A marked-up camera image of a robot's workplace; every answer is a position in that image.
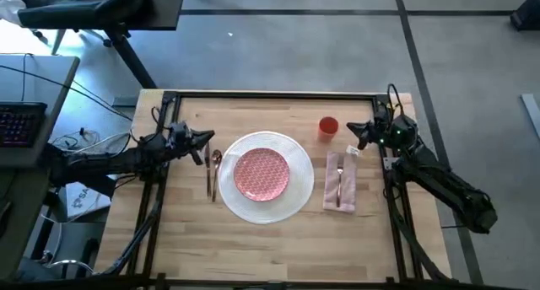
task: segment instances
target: knife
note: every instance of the knife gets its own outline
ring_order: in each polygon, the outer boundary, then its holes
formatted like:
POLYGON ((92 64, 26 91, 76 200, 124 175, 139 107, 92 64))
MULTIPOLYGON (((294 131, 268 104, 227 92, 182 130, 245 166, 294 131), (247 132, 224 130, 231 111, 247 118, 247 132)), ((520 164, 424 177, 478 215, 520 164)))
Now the knife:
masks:
POLYGON ((210 142, 204 149, 204 163, 206 164, 206 196, 210 197, 212 195, 210 188, 210 142))

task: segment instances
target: orange cup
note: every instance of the orange cup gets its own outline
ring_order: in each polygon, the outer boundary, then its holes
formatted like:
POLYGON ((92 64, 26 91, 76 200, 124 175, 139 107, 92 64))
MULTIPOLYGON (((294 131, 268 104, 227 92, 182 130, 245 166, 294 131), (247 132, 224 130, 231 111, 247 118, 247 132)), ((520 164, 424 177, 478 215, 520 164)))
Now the orange cup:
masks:
POLYGON ((319 141, 330 142, 336 136, 338 128, 339 123, 335 118, 330 116, 322 117, 321 121, 319 121, 319 141))

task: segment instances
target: red plate pattern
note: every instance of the red plate pattern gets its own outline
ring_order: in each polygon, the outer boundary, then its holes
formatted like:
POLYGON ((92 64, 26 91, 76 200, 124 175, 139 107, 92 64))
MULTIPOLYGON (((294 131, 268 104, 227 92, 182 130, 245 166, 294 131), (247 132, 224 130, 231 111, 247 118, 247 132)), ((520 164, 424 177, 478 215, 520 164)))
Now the red plate pattern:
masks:
POLYGON ((253 201, 271 201, 289 183, 289 166, 276 151, 255 148, 238 159, 235 166, 236 188, 253 201))

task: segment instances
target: wooden table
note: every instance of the wooden table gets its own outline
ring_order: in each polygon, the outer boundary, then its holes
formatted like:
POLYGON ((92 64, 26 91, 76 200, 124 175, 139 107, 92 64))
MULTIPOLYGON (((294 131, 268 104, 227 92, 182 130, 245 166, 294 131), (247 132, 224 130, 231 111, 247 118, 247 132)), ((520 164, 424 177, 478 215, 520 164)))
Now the wooden table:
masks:
MULTIPOLYGON (((159 106, 163 90, 143 90, 133 132, 154 132, 150 108, 159 106)), ((410 94, 401 95, 414 117, 410 94)), ((187 157, 171 162, 165 192, 153 276, 169 279, 286 282, 384 282, 397 277, 396 257, 386 200, 382 195, 381 158, 368 146, 358 162, 356 213, 322 210, 327 151, 344 152, 357 138, 344 124, 367 121, 371 103, 358 100, 184 98, 180 120, 195 130, 214 129, 212 148, 223 152, 238 138, 262 130, 295 139, 310 155, 315 187, 307 204, 293 217, 256 225, 233 214, 218 196, 206 196, 206 170, 187 157), (332 115, 340 129, 331 144, 316 140, 318 121, 332 115)), ((418 241, 446 275, 450 266, 435 199, 415 184, 409 198, 418 241)), ((105 226, 96 270, 120 255, 133 235, 143 183, 116 191, 105 226)), ((139 254, 142 271, 145 244, 139 254)), ((408 247, 407 267, 412 271, 408 247)))

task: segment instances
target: fork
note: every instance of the fork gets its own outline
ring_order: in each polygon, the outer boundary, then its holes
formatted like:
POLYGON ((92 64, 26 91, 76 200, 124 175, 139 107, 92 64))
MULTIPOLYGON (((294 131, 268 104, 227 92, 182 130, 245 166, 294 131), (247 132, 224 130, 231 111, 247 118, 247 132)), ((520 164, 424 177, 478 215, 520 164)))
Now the fork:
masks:
POLYGON ((337 183, 336 207, 339 207, 341 205, 341 174, 343 174, 343 160, 343 155, 339 154, 339 158, 337 160, 337 173, 339 174, 339 181, 337 183))

